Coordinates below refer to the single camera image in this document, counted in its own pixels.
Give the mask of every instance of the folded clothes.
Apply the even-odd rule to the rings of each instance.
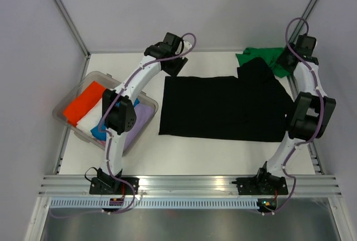
[[[238,78],[166,77],[159,134],[280,142],[293,101],[258,57]]]
[[[92,82],[76,99],[71,102],[63,111],[68,123],[76,127],[81,120],[102,98],[105,87]]]
[[[135,110],[135,106],[139,104],[139,99],[136,99],[133,106]],[[105,125],[103,124],[101,127],[101,130],[99,130],[99,122],[98,124],[91,129],[91,134],[98,140],[100,141],[105,141],[107,139],[107,135],[105,133]]]
[[[81,130],[87,136],[91,135],[91,129],[98,125],[102,118],[102,99],[77,123],[77,129]]]
[[[136,113],[136,122],[133,128],[128,132],[127,138],[124,144],[124,151],[128,148],[128,146],[132,143],[132,141],[137,137],[140,130],[144,127],[144,125],[149,121],[154,113],[154,109],[150,106],[139,103],[134,107]]]

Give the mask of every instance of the white cloth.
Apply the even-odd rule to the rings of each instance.
[[[77,129],[83,131],[87,136],[92,136],[90,132],[96,127],[102,118],[102,99],[100,99],[91,110],[77,123]]]

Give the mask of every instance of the black cloth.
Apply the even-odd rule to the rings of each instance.
[[[238,78],[166,77],[159,134],[280,142],[293,101],[262,58]]]

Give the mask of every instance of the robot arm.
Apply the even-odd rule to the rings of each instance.
[[[286,163],[296,156],[295,150],[299,149],[300,145],[307,145],[314,136],[320,138],[323,135],[335,109],[335,99],[327,97],[322,89],[319,78],[319,61],[312,57],[316,39],[300,35],[296,45],[290,45],[295,53],[304,58],[305,62],[299,61],[286,47],[278,58],[277,64],[295,78],[299,95],[294,102],[293,110],[286,117],[287,131],[275,154],[265,162],[263,167],[259,168],[255,176],[237,178],[233,182],[237,184],[240,195],[274,195],[274,192],[278,192],[279,195],[287,195],[286,171],[284,171]],[[322,96],[323,114],[316,87]],[[322,115],[322,123],[319,127],[320,115]]]
[[[185,54],[192,50],[192,44],[171,33],[164,40],[146,49],[138,67],[115,89],[103,93],[103,120],[107,129],[105,156],[97,171],[94,194],[112,194],[119,182],[112,178],[121,177],[122,155],[127,133],[136,122],[133,103],[146,84],[161,70],[176,76],[188,61]]]

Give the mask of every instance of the transparent plastic container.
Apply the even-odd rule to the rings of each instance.
[[[103,87],[105,87],[107,89],[114,89],[116,86],[118,86],[120,84],[119,81],[113,79],[108,74],[105,75],[98,71],[91,72],[55,107],[52,114],[56,120],[63,123],[70,129],[72,129],[74,131],[74,134],[78,138],[80,138],[82,141],[92,142],[104,150],[105,147],[101,141],[97,140],[93,136],[89,136],[89,135],[85,134],[80,129],[73,127],[71,124],[69,124],[67,122],[67,118],[63,115],[63,111],[67,108],[67,106],[94,81],[98,82],[100,85],[102,85]],[[146,96],[146,94],[144,92],[141,92],[139,94],[138,99],[141,104],[151,107],[154,110],[154,112],[153,112],[152,116],[149,118],[149,120],[147,121],[147,123],[138,132],[135,139],[130,143],[130,145],[127,147],[127,149],[123,152],[123,155],[126,155],[130,151],[130,149],[135,145],[137,139],[143,133],[143,131],[145,130],[147,125],[150,123],[150,121],[152,120],[152,118],[154,117],[154,115],[156,114],[157,109],[158,109],[158,103],[155,100]]]

